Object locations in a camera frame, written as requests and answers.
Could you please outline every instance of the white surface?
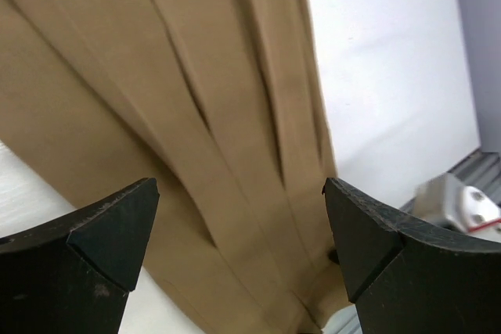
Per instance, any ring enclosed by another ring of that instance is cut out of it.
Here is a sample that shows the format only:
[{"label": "white surface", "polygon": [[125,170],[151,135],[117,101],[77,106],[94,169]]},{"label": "white surface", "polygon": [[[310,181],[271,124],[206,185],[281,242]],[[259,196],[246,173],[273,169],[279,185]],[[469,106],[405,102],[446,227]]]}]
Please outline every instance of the white surface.
[{"label": "white surface", "polygon": [[[74,208],[0,142],[0,237]],[[143,268],[129,295],[120,334],[201,334]]]},{"label": "white surface", "polygon": [[400,207],[479,146],[456,0],[310,0],[340,177]]}]

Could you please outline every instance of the black object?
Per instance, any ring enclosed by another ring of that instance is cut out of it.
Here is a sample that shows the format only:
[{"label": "black object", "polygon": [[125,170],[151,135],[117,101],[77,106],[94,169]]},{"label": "black object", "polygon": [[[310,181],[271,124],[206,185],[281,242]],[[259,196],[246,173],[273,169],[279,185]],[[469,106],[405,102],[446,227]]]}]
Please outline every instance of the black object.
[{"label": "black object", "polygon": [[0,333],[118,332],[158,197],[155,179],[142,179],[0,239]]},{"label": "black object", "polygon": [[501,331],[500,243],[436,227],[338,179],[324,192],[364,334]]}]

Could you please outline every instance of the brown fabric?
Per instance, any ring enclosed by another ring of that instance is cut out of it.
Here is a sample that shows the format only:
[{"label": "brown fabric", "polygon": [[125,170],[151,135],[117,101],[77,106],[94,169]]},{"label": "brown fabric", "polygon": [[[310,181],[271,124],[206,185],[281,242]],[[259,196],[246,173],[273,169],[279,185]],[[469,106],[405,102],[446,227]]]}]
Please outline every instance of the brown fabric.
[{"label": "brown fabric", "polygon": [[0,0],[0,139],[76,207],[157,178],[145,265],[205,332],[318,332],[346,296],[312,50],[307,0]]}]

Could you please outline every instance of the brown cloth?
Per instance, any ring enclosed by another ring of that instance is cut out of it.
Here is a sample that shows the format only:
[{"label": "brown cloth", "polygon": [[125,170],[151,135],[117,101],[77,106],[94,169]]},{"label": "brown cloth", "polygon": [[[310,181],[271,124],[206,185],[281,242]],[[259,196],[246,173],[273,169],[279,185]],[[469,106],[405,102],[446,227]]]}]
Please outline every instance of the brown cloth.
[{"label": "brown cloth", "polygon": [[0,139],[76,207],[142,177],[145,265],[205,332],[347,304],[307,0],[0,0]]}]

